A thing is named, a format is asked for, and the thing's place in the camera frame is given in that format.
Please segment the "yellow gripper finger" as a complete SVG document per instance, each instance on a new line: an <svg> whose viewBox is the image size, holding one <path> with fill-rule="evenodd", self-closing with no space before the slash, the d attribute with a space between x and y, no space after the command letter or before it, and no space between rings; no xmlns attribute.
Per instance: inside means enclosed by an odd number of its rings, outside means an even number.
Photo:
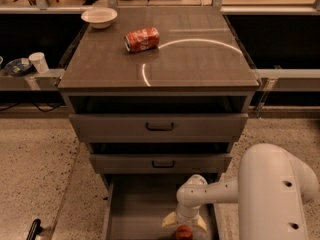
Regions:
<svg viewBox="0 0 320 240"><path fill-rule="evenodd" d="M161 226L163 228L174 226L177 224L177 217L175 212L169 213L162 221Z"/></svg>
<svg viewBox="0 0 320 240"><path fill-rule="evenodd" d="M199 215L196 220L196 226L204 232L207 231L207 225L201 215Z"/></svg>

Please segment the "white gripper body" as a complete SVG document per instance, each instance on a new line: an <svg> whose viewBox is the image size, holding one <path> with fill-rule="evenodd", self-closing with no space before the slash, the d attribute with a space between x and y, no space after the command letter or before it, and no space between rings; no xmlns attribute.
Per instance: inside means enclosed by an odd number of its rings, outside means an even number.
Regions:
<svg viewBox="0 0 320 240"><path fill-rule="evenodd" d="M182 204L178 204L175 213L178 224L196 226L200 218L200 207L186 207Z"/></svg>

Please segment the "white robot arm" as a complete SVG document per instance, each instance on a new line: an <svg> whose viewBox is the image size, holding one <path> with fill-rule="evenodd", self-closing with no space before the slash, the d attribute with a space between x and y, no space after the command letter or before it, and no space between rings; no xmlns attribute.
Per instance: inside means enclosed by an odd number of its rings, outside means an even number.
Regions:
<svg viewBox="0 0 320 240"><path fill-rule="evenodd" d="M207 229L200 215L206 204L236 203L239 240L309 240L304 204L319 191L315 172L285 149L256 144L242 156L238 176L209 184L192 175L177 191L177 208L163 227Z"/></svg>

